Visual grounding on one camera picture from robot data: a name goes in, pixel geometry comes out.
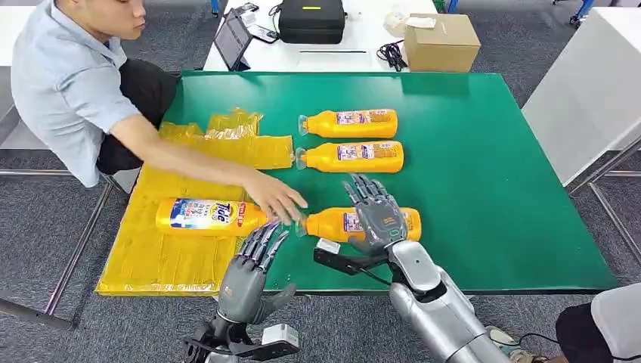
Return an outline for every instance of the robotic arm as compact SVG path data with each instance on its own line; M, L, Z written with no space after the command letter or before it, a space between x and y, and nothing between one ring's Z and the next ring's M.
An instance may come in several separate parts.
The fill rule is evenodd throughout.
M405 239L407 231L394 197L364 175L352 175L352 180L358 192L348 183L344 186L366 238L350 243L369 258L339 255L337 244L321 239L314 260L349 275L387 263L393 275L392 305L436 358L447 363L508 363L447 272L421 244Z
M348 275L387 264L392 270L392 305L436 358L447 363L509 363L447 272L421 244L406 239L407 227L394 197L364 175L352 175L352 180L356 192L350 184L344 186L366 238L349 242L365 256L338 254L340 245L321 238L314 260ZM186 340L185 363L235 363L238 357L265 361L299 351L298 332L286 324L265 329L260 344L246 332L248 324L262 323L296 292L289 285L270 299L260 297L271 262L288 233L279 222L269 222L245 239L225 272L215 317Z
M237 363L238 357L266 361L299 351L298 332L286 324L264 329L261 343L254 343L246 331L248 324L261 324L296 292L290 284L269 299L261 298L271 263L288 234L276 221L247 236L229 262L214 318L185 340L184 363Z

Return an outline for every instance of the yellow bottle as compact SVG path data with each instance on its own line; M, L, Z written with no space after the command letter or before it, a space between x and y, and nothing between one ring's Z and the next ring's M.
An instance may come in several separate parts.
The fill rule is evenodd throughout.
M316 116L299 116L301 135L324 138L391 138L396 134L398 118L390 109L362 111L323 111Z
M296 167L322 172L397 172L403 167L403 145L398 141L322 144L296 149Z
M266 222L258 206L245 202L165 199L156 212L156 226L167 234L247 236Z
M419 240L421 235L419 212L412 208L401 208L401 212L407 223L407 239ZM365 238L365 233L353 207L328 208L320 213L311 214L303 222L303 225L306 234L334 242L347 242L350 237Z

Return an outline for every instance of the person's leg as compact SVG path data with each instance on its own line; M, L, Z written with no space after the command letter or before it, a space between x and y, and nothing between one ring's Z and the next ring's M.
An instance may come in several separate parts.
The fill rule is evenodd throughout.
M120 91L157 129L172 104L177 83L178 77L143 60L127 60L120 67ZM112 135L106 135L96 166L102 173L113 175L119 170L136 169L142 161Z
M556 320L556 339L568 363L612 363L612 354L592 318L591 304L572 306Z
M544 363L548 362L546 357L535 355L527 350L521 348L520 345L506 332L502 331L498 327L486 327L488 330L488 335L490 339L494 342L503 354L507 355L507 358L512 363Z

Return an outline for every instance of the light blue shirt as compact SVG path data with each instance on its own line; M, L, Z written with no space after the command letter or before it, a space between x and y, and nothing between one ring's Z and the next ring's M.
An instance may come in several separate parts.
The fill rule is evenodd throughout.
M127 57L109 48L45 0L14 46L11 92L29 129L84 186L98 183L96 159L111 127L138 109L120 91Z

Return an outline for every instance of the green table surface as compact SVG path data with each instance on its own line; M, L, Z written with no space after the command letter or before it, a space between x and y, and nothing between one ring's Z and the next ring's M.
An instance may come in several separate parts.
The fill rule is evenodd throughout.
M165 121L197 123L235 107L263 113L262 135L293 135L294 147L363 139L300 136L298 116L322 110L392 108L403 169L370 174L400 206L419 210L420 243L473 293L604 290L615 280L528 124L498 74L184 73ZM296 168L268 172L298 190L308 213L348 206L344 173ZM315 263L316 237L290 235L266 290L385 291L366 275ZM357 254L344 244L342 253ZM387 266L373 270L390 279Z

